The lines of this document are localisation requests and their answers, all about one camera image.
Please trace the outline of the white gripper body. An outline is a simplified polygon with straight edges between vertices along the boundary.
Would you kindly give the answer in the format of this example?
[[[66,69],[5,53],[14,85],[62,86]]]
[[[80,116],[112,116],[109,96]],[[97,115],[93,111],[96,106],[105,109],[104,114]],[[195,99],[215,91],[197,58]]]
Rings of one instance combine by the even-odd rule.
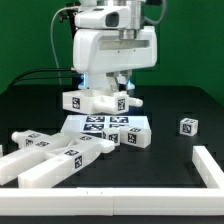
[[[153,26],[140,25],[132,6],[96,6],[75,16],[73,66],[95,75],[145,67],[157,61]]]

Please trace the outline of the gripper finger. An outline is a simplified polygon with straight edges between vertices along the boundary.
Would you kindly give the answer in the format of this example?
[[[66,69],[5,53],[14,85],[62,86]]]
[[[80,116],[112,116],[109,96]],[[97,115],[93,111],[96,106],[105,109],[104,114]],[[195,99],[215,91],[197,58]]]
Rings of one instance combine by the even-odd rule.
[[[118,83],[120,85],[125,86],[126,88],[130,88],[131,87],[131,81],[130,81],[131,75],[132,75],[131,70],[121,71],[118,76]]]
[[[110,85],[110,89],[112,91],[117,91],[119,89],[117,74],[116,73],[107,73],[106,77],[107,77],[108,83]]]

